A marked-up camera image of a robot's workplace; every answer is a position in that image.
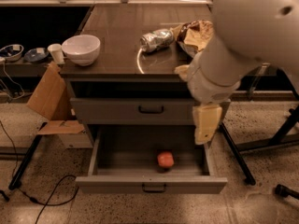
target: gray floor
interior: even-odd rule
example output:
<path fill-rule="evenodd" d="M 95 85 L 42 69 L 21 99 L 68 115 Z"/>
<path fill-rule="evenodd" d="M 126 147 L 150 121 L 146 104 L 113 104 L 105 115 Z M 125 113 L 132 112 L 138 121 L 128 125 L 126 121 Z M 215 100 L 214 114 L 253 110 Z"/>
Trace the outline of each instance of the gray floor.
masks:
<path fill-rule="evenodd" d="M 235 102 L 225 124 L 237 143 L 268 138 L 295 106 L 293 102 Z M 0 104 L 0 120 L 18 147 L 28 146 L 44 121 L 25 104 Z M 0 144 L 11 146 L 2 129 Z M 64 175 L 86 175 L 91 153 L 90 149 L 65 149 L 56 135 L 43 137 L 21 189 L 45 202 Z M 244 175 L 221 133 L 216 134 L 211 153 L 216 174 L 228 178 L 219 195 L 91 195 L 79 190 L 71 203 L 46 207 L 38 223 L 298 223 L 299 201 L 280 198 L 273 188 L 280 183 L 299 190 L 299 146 L 245 153 L 256 186 L 244 184 Z M 42 206 L 30 203 L 17 189 L 8 189 L 15 163 L 0 159 L 0 189 L 10 198 L 6 203 L 0 196 L 0 223 L 35 223 Z M 66 179 L 51 202 L 69 199 L 74 189 L 74 180 Z"/>

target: white cup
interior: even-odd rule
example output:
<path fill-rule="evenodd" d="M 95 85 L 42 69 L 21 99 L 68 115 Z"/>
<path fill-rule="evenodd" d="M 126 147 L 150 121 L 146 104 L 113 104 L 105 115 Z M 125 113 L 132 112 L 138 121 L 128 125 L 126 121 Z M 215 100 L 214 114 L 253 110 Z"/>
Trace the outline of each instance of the white cup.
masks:
<path fill-rule="evenodd" d="M 64 64 L 62 45 L 55 43 L 48 46 L 48 51 L 57 64 Z"/>

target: food wrapper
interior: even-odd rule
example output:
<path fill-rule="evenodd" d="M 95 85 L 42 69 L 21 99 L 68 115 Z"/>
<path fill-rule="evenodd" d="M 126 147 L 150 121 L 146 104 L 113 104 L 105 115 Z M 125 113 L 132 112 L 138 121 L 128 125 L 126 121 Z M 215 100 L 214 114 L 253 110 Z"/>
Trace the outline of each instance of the food wrapper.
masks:
<path fill-rule="evenodd" d="M 182 24 L 171 31 L 182 49 L 191 57 L 202 51 L 214 34 L 211 21 L 192 21 Z"/>

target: wooden drawer cabinet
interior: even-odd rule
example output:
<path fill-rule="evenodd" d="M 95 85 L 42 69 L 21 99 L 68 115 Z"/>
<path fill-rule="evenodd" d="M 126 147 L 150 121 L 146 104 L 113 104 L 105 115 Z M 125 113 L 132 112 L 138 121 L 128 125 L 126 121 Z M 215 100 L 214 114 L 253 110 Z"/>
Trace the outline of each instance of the wooden drawer cabinet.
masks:
<path fill-rule="evenodd" d="M 209 145 L 194 143 L 195 101 L 174 74 L 190 57 L 175 42 L 138 51 L 144 33 L 195 20 L 210 20 L 206 5 L 95 6 L 82 33 L 99 37 L 99 58 L 87 67 L 66 61 L 61 72 L 94 143 L 89 173 L 76 179 L 84 192 L 219 193 L 225 186 L 226 178 L 214 176 Z M 165 149 L 175 160 L 169 170 L 157 163 Z"/>

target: drawer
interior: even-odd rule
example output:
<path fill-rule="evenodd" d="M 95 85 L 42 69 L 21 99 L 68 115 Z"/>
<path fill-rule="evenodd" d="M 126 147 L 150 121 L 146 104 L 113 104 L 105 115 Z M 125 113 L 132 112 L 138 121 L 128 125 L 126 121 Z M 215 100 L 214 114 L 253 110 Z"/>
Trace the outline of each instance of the drawer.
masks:
<path fill-rule="evenodd" d="M 172 150 L 175 164 L 159 167 L 157 154 Z M 194 127 L 105 125 L 99 129 L 85 193 L 220 193 L 225 177 L 213 174 L 207 145 L 194 144 Z"/>
<path fill-rule="evenodd" d="M 71 99 L 88 124 L 193 124 L 193 99 Z"/>

